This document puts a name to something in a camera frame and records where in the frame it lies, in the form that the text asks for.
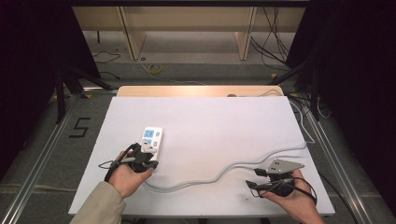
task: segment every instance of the white panel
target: white panel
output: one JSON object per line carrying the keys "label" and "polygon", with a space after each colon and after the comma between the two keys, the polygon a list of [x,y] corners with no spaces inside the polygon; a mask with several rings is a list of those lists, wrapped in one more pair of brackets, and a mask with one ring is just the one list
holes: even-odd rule
{"label": "white panel", "polygon": [[286,97],[116,97],[113,98],[92,156],[69,213],[75,214],[106,170],[98,164],[113,160],[139,141],[148,126],[163,128],[159,166],[148,180],[171,187],[185,181],[206,181],[236,161],[262,164],[234,167],[212,184],[174,192],[142,185],[127,203],[124,215],[143,217],[270,217],[285,216],[276,204],[253,198],[245,180],[267,181],[253,168],[266,168],[273,158],[301,162],[305,178],[318,194],[318,210],[334,213],[326,190]]}
{"label": "white panel", "polygon": [[122,31],[116,7],[73,7],[83,31]]}
{"label": "white panel", "polygon": [[245,32],[249,7],[125,7],[133,31]]}

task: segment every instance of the right hand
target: right hand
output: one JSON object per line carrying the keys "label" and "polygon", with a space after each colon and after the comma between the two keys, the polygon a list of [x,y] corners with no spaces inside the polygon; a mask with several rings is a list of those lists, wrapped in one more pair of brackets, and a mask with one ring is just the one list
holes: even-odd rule
{"label": "right hand", "polygon": [[[295,170],[292,175],[294,177],[304,178],[300,170]],[[295,179],[294,184],[297,188],[311,193],[311,188],[303,180]],[[261,191],[260,195],[271,202],[279,204],[292,218],[301,223],[325,223],[319,215],[312,199],[298,190],[294,190],[287,197],[281,197],[265,190]]]}

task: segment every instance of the white device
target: white device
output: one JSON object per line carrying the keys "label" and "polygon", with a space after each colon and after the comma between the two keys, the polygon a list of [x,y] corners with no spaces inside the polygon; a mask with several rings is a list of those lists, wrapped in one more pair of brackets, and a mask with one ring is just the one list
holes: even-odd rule
{"label": "white device", "polygon": [[143,131],[141,150],[144,153],[152,153],[151,161],[156,161],[160,151],[161,141],[163,139],[163,129],[158,127],[147,127]]}

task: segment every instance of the black cable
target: black cable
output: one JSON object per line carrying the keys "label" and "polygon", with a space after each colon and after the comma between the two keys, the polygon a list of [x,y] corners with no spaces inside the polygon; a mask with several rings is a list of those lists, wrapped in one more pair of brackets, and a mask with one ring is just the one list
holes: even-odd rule
{"label": "black cable", "polygon": [[[121,164],[122,159],[123,159],[123,158],[125,157],[125,155],[132,149],[133,146],[134,146],[134,145],[130,145],[129,147],[127,147],[127,148],[122,152],[122,155],[120,155],[120,157],[119,157],[118,159],[116,159],[116,162],[117,162],[118,164]],[[102,168],[102,169],[111,169],[111,168],[113,168],[113,167],[116,166],[116,165],[117,165],[117,164],[114,163],[114,161],[105,161],[105,162],[99,164],[98,166],[99,166],[100,168]]]}
{"label": "black cable", "polygon": [[[250,42],[251,46],[252,46],[255,50],[257,50],[262,56],[265,56],[265,57],[271,58],[271,59],[275,59],[275,60],[279,61],[280,63],[285,64],[285,62],[283,62],[282,60],[280,60],[279,58],[277,58],[273,53],[271,53],[271,52],[268,51],[267,49],[264,49],[262,46],[260,46],[259,43],[257,43],[257,41],[256,41],[253,37],[251,37],[251,40],[253,40],[253,42]],[[262,62],[263,62],[264,65],[267,66],[267,67],[270,67],[270,68],[273,68],[273,69],[276,69],[276,70],[280,70],[280,71],[289,72],[289,70],[287,70],[287,69],[276,68],[276,67],[273,67],[273,66],[267,64],[267,63],[265,62],[265,60],[264,60],[263,57],[262,57]]]}
{"label": "black cable", "polygon": [[111,76],[115,77],[116,79],[121,79],[120,77],[112,74],[111,72],[100,72],[100,73],[107,73],[107,74],[110,74]]}
{"label": "black cable", "polygon": [[[275,185],[273,185],[270,189],[264,189],[265,190],[265,193],[264,194],[266,194],[266,193],[268,193],[268,192],[272,192],[271,190],[273,190],[273,189],[275,189],[275,188],[277,188],[279,185],[281,185],[282,184],[282,182],[281,181],[274,181],[274,182],[270,182],[270,183],[268,183],[268,185],[270,185],[270,184],[275,184]],[[259,196],[256,196],[256,195],[254,195],[254,193],[253,193],[253,189],[250,189],[250,193],[251,193],[251,195],[253,195],[253,197],[255,197],[255,198],[260,198],[260,197],[262,197],[262,195],[264,195],[264,194],[262,194],[262,195],[260,195],[260,193],[259,193]]]}
{"label": "black cable", "polygon": [[315,205],[317,205],[317,203],[318,203],[318,195],[317,195],[317,192],[312,187],[312,185],[308,181],[306,181],[305,179],[302,179],[300,177],[294,177],[293,179],[303,180],[305,182],[305,184],[307,184],[309,186],[309,188],[312,189],[312,191],[314,192],[315,196],[310,194],[310,193],[308,193],[308,192],[306,192],[305,190],[297,188],[297,187],[295,187],[293,185],[290,185],[290,184],[286,184],[286,185],[288,185],[289,187],[292,187],[292,188],[300,191],[301,193],[305,194],[306,196],[308,196],[309,198],[311,198],[314,201]]}
{"label": "black cable", "polygon": [[110,54],[110,55],[115,55],[115,56],[117,56],[117,57],[115,57],[115,58],[113,58],[113,59],[110,59],[110,60],[108,60],[108,61],[105,61],[105,62],[96,62],[96,63],[109,63],[109,62],[111,62],[111,61],[114,61],[114,60],[118,59],[118,58],[121,56],[120,54],[109,53],[109,52],[107,52],[107,51],[100,51],[99,53],[97,53],[97,54],[95,54],[95,55],[92,55],[92,57],[94,58],[94,57],[98,56],[98,55],[101,54],[101,53],[106,53],[106,54]]}
{"label": "black cable", "polygon": [[274,22],[272,23],[272,25],[271,25],[270,19],[268,18],[268,14],[267,14],[267,12],[266,12],[266,10],[265,10],[265,7],[263,7],[262,9],[263,9],[264,14],[265,14],[265,17],[266,17],[266,19],[267,19],[267,21],[268,21],[268,24],[269,24],[269,26],[270,26],[270,28],[271,28],[270,34],[271,34],[271,33],[274,34],[274,37],[276,38],[276,44],[277,44],[277,48],[278,48],[278,50],[279,50],[279,54],[280,54],[280,56],[282,57],[283,61],[285,61],[285,58],[284,58],[283,55],[285,55],[285,56],[287,57],[288,54],[286,53],[286,51],[289,52],[289,50],[288,50],[288,49],[286,48],[286,46],[283,44],[283,42],[282,42],[282,40],[280,39],[280,37],[279,37],[279,35],[278,35],[278,32],[277,32],[277,14],[278,14],[279,9],[278,9],[278,7],[275,7],[275,8],[274,8]]}
{"label": "black cable", "polygon": [[350,205],[347,203],[347,201],[344,199],[344,197],[341,195],[340,191],[338,191],[335,186],[332,184],[332,182],[330,182],[326,176],[324,176],[323,174],[321,174],[318,171],[318,174],[320,175],[320,177],[322,177],[329,185],[330,187],[332,187],[332,189],[335,191],[335,193],[338,195],[338,197],[341,199],[341,201],[343,202],[343,204],[346,206],[346,209],[349,211],[350,215],[352,215],[353,220],[355,221],[356,224],[359,224],[358,219],[356,218],[355,214],[352,211],[352,208],[350,207]]}

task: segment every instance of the left hand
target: left hand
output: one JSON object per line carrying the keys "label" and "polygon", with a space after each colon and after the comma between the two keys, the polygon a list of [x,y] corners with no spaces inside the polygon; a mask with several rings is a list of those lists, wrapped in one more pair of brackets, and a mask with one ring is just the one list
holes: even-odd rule
{"label": "left hand", "polygon": [[134,194],[139,186],[151,177],[152,168],[147,169],[143,173],[135,173],[131,167],[124,163],[121,164],[111,175],[108,183],[111,184],[121,195],[122,198],[127,198]]}

